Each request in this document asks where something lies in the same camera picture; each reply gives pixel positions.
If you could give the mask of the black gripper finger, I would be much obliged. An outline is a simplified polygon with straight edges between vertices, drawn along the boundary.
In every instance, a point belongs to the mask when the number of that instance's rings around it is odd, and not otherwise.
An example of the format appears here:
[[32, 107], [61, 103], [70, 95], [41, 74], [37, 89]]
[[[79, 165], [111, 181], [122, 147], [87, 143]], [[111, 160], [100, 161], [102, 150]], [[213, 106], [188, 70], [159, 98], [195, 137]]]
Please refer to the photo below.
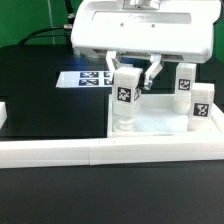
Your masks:
[[106, 53], [106, 62], [107, 62], [108, 69], [110, 71], [110, 77], [109, 77], [110, 83], [113, 83], [114, 72], [120, 66], [120, 58], [121, 58], [121, 54], [117, 51], [108, 51]]
[[158, 54], [152, 54], [150, 57], [151, 65], [145, 72], [144, 78], [144, 88], [146, 90], [150, 90], [153, 84], [153, 79], [159, 74], [159, 72], [163, 69], [163, 57]]

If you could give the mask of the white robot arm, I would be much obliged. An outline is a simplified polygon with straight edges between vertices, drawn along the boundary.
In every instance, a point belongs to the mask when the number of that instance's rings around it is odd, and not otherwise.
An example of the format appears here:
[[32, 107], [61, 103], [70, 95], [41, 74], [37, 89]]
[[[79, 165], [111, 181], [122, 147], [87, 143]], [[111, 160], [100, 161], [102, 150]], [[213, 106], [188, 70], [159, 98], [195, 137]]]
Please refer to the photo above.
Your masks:
[[110, 70], [121, 57], [148, 59], [144, 87], [165, 61], [204, 63], [212, 55], [220, 0], [84, 0], [71, 42], [82, 54], [104, 54]]

